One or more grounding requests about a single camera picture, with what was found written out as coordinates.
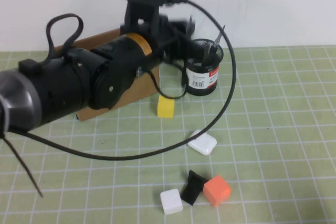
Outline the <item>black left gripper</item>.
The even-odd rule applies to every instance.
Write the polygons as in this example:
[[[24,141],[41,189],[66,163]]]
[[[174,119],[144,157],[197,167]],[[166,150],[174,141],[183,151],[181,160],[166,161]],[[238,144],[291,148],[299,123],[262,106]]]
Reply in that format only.
[[[183,48],[183,35],[192,36],[195,32],[195,22],[184,19],[169,20],[161,15],[156,25],[157,33],[151,31],[150,22],[137,23],[128,26],[120,26],[120,34],[136,33],[141,35],[150,44],[152,51],[166,53],[170,61],[183,60],[185,49]]]

